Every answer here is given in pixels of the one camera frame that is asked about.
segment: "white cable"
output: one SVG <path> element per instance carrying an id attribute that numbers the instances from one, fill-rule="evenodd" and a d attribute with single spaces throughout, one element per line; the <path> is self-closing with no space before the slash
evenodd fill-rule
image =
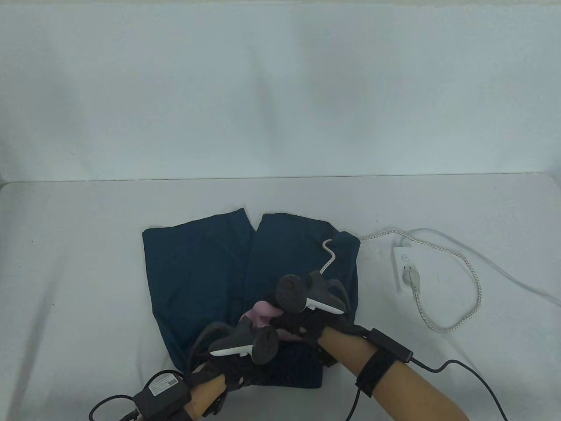
<path id="1" fill-rule="evenodd" d="M 483 256 L 481 253 L 479 253 L 477 250 L 474 250 L 473 248 L 469 247 L 468 245 L 450 237 L 449 235 L 446 235 L 443 232 L 440 232 L 438 230 L 433 230 L 432 228 L 417 228 L 415 230 L 411 230 L 408 231 L 409 234 L 412 234 L 414 232 L 421 232 L 421 231 L 427 231 L 427 232 L 432 232 L 433 234 L 439 235 L 442 238 L 456 244 L 459 247 L 462 247 L 463 249 L 469 251 L 471 254 L 473 254 L 474 256 L 478 257 L 479 259 L 481 259 L 484 263 L 486 263 L 487 265 L 489 265 L 492 269 L 495 269 L 497 272 L 499 272 L 501 275 L 503 275 L 506 279 L 508 279 L 510 282 L 512 282 L 513 284 L 519 286 L 520 288 L 522 288 L 523 290 L 526 290 L 528 292 L 531 292 L 533 294 L 536 294 L 538 297 L 543 298 L 544 300 L 549 301 L 550 303 L 552 303 L 553 305 L 556 305 L 557 307 L 561 307 L 561 300 L 559 300 L 557 297 L 551 295 L 550 293 L 548 293 L 547 291 L 541 290 L 539 288 L 534 288 L 530 285 L 527 285 L 519 280 L 517 280 L 515 277 L 513 277 L 511 274 L 509 274 L 507 271 L 505 271 L 503 268 L 499 267 L 496 263 L 492 262 L 491 260 L 489 260 L 487 257 Z"/>
<path id="2" fill-rule="evenodd" d="M 467 266 L 468 270 L 470 271 L 471 276 L 473 277 L 473 279 L 475 280 L 475 285 L 476 285 L 476 289 L 477 289 L 477 300 L 475 305 L 473 306 L 473 308 L 466 313 L 465 315 L 463 315 L 460 320 L 458 320 L 455 324 L 449 326 L 449 327 L 439 327 L 437 326 L 434 322 L 432 322 L 425 314 L 422 305 L 421 305 L 421 300 L 420 300 L 420 293 L 417 290 L 416 292 L 414 292 L 414 296 L 415 296 L 415 302 L 417 303 L 417 309 L 419 310 L 419 314 L 421 315 L 422 320 L 425 322 L 425 324 L 427 325 L 427 327 L 431 330 L 433 330 L 436 333 L 449 333 L 452 331 L 455 331 L 458 327 L 460 327 L 461 325 L 463 325 L 465 323 L 465 321 L 471 319 L 475 313 L 477 313 L 477 311 L 479 310 L 479 307 L 481 307 L 481 300 L 483 297 L 483 293 L 481 291 L 481 281 L 479 280 L 479 277 L 477 276 L 477 273 L 475 273 L 475 271 L 473 270 L 473 268 L 471 267 L 471 263 L 469 262 L 469 260 L 466 259 L 466 257 L 457 252 L 457 251 L 452 251 L 449 250 L 445 247 L 433 244 L 431 242 L 428 241 L 423 241 L 423 240 L 419 240 L 417 238 L 412 237 L 411 235 L 409 235 L 408 233 L 404 232 L 404 231 L 400 231 L 400 230 L 388 230 L 388 231 L 383 231 L 380 232 L 379 234 L 372 234 L 372 235 L 367 235 L 367 236 L 362 236 L 362 237 L 358 237 L 359 240 L 373 240 L 379 237 L 383 237 L 384 235 L 389 235 L 389 234 L 398 234 L 401 235 L 413 242 L 416 242 L 418 244 L 421 245 L 425 245 L 428 247 L 432 247 L 433 249 L 436 250 L 440 250 L 440 251 L 444 251 L 446 253 L 449 253 L 451 255 L 454 255 L 460 259 L 462 259 L 462 261 L 465 263 L 465 265 Z M 329 254 L 331 254 L 331 258 L 327 261 L 327 263 L 325 265 L 323 265 L 323 268 L 321 268 L 320 272 L 323 273 L 327 267 L 333 263 L 333 261 L 335 260 L 335 253 L 333 253 L 327 246 L 326 244 L 331 241 L 331 240 L 326 240 L 322 243 L 322 247 L 327 250 L 329 252 Z"/>
<path id="3" fill-rule="evenodd" d="M 323 247 L 323 249 L 331 255 L 331 258 L 327 261 L 327 263 L 325 265 L 323 265 L 323 268 L 319 269 L 319 273 L 321 273 L 322 275 L 325 272 L 325 270 L 329 267 L 329 265 L 332 264 L 335 261 L 335 253 L 333 252 L 332 249 L 330 249 L 326 245 L 330 241 L 331 241 L 331 239 L 325 240 L 323 243 L 321 243 L 321 246 Z"/>

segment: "forearm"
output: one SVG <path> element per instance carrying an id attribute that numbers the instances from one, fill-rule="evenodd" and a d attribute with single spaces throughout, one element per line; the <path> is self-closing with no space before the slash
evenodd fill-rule
<path id="1" fill-rule="evenodd" d="M 222 374 L 213 378 L 207 383 L 203 383 L 191 390 L 191 401 L 183 408 L 193 421 L 197 421 L 218 396 L 226 390 L 226 378 Z"/>
<path id="2" fill-rule="evenodd" d="M 318 343 L 355 376 L 377 351 L 365 339 L 329 327 Z M 468 421 L 454 402 L 399 361 L 382 377 L 373 397 L 396 421 Z"/>

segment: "white wall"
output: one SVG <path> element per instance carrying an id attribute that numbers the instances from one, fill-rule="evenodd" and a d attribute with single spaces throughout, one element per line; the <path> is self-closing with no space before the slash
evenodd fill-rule
<path id="1" fill-rule="evenodd" d="M 561 8 L 0 6 L 5 181 L 558 171 Z"/>

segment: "black cable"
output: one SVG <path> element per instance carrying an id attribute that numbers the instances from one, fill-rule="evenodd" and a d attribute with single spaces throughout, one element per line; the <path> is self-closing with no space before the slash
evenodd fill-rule
<path id="1" fill-rule="evenodd" d="M 158 371 L 156 374 L 154 374 L 152 377 L 150 377 L 150 379 L 146 382 L 146 384 L 144 385 L 144 387 L 142 389 L 146 389 L 148 386 L 150 386 L 150 383 L 152 383 L 154 381 L 154 379 L 157 376 L 161 376 L 162 374 L 166 374 L 166 373 L 172 373 L 175 374 L 176 376 L 181 377 L 182 379 L 185 378 L 185 376 L 183 375 L 183 373 L 177 371 L 177 370 L 162 370 L 162 371 Z"/>
<path id="2" fill-rule="evenodd" d="M 166 373 L 172 373 L 175 374 L 176 376 L 181 377 L 182 379 L 185 377 L 183 375 L 183 373 L 177 371 L 177 370 L 162 370 L 159 371 L 158 373 L 154 374 L 152 377 L 150 377 L 150 379 L 146 382 L 146 384 L 144 385 L 143 389 L 146 389 L 148 386 L 150 386 L 150 384 L 154 381 L 154 379 L 157 376 L 161 376 L 162 374 L 166 374 Z M 101 402 L 99 402 L 97 405 L 95 405 L 91 411 L 90 414 L 88 415 L 88 419 L 89 421 L 95 421 L 94 420 L 94 412 L 103 404 L 106 404 L 109 401 L 112 401 L 114 399 L 128 399 L 132 402 L 134 402 L 132 396 L 129 395 L 113 395 L 110 397 L 106 397 L 104 400 L 102 400 Z M 121 418 L 119 421 L 131 421 L 134 420 L 136 418 L 138 418 L 139 416 L 139 412 L 135 409 L 134 411 L 129 412 L 127 415 L 125 415 L 123 418 Z"/>
<path id="3" fill-rule="evenodd" d="M 128 399 L 130 401 L 133 401 L 132 396 L 129 396 L 129 395 L 113 395 L 113 396 L 110 396 L 110 397 L 106 397 L 104 400 L 102 400 L 100 403 L 98 403 L 97 405 L 95 405 L 91 409 L 90 414 L 88 415 L 88 419 L 90 421 L 95 421 L 94 420 L 94 412 L 97 410 L 97 408 L 99 408 L 103 404 L 106 404 L 107 402 L 112 401 L 114 399 Z M 131 421 L 133 419 L 136 419 L 138 416 L 139 416 L 139 412 L 135 409 L 134 411 L 128 413 L 123 418 L 121 418 L 120 421 Z"/>
<path id="4" fill-rule="evenodd" d="M 347 419 L 345 419 L 345 421 L 349 421 L 352 417 L 352 414 L 355 413 L 355 409 L 356 409 L 356 405 L 358 404 L 358 398 L 359 397 L 360 397 L 360 389 L 358 389 L 356 391 L 355 401 L 353 402 L 352 407 L 351 407 L 351 411 L 347 415 Z"/>
<path id="5" fill-rule="evenodd" d="M 413 361 L 415 364 L 417 364 L 419 367 L 424 368 L 425 370 L 431 372 L 431 373 L 440 373 L 442 370 L 444 370 L 449 364 L 458 364 L 462 367 L 464 367 L 466 370 L 468 370 L 471 374 L 473 374 L 475 377 L 477 377 L 477 379 L 483 383 L 483 386 L 485 386 L 487 388 L 487 390 L 489 391 L 489 393 L 491 394 L 491 396 L 493 397 L 493 400 L 495 401 L 495 404 L 497 406 L 497 408 L 499 408 L 499 412 L 501 414 L 501 416 L 503 417 L 504 421 L 508 421 L 507 416 L 504 414 L 503 411 L 503 407 L 500 406 L 499 400 L 496 398 L 495 393 L 493 393 L 493 391 L 491 390 L 491 387 L 487 384 L 487 382 L 485 380 L 483 380 L 482 376 L 480 376 L 474 369 L 472 369 L 471 367 L 468 367 L 467 365 L 465 365 L 463 362 L 458 361 L 458 360 L 448 360 L 446 361 L 444 364 L 442 364 L 439 368 L 430 368 L 427 365 L 423 364 L 422 362 L 420 362 L 419 360 L 415 359 L 415 358 L 411 358 L 411 361 Z"/>

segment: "navy fabric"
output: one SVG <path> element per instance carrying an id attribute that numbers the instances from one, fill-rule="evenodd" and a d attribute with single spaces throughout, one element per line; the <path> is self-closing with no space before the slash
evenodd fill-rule
<path id="1" fill-rule="evenodd" d="M 264 214 L 257 232 L 243 209 L 142 233 L 152 310 L 173 364 L 185 360 L 199 333 L 211 322 L 235 326 L 257 301 L 272 294 L 285 274 L 300 277 L 330 258 L 326 278 L 347 289 L 354 318 L 357 303 L 356 257 L 360 241 L 328 222 L 286 213 Z M 312 348 L 283 343 L 265 366 L 262 384 L 314 388 L 323 368 Z"/>

